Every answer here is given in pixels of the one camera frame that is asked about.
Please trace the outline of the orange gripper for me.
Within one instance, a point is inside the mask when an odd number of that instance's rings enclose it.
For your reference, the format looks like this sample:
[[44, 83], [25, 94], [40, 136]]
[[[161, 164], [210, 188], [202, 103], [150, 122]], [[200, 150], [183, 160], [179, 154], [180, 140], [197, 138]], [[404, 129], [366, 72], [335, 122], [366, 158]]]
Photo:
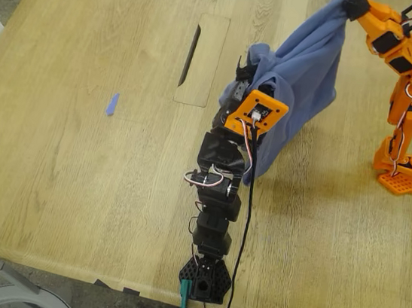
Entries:
[[387, 54], [404, 39], [401, 16], [388, 5], [372, 0], [343, 0], [343, 7], [347, 18], [357, 20], [364, 29], [366, 45], [374, 55]]

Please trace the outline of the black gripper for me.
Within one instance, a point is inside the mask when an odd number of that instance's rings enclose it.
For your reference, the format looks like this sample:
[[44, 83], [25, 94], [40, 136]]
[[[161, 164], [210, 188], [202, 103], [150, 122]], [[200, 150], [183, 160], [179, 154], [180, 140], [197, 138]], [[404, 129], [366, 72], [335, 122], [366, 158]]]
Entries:
[[245, 99], [245, 93], [249, 84], [253, 82], [258, 62], [253, 63], [250, 59], [244, 66], [241, 66], [241, 56], [238, 59], [235, 80], [231, 81], [224, 89], [219, 98], [220, 109], [212, 120], [214, 130], [229, 131], [225, 126], [229, 116], [233, 114]]

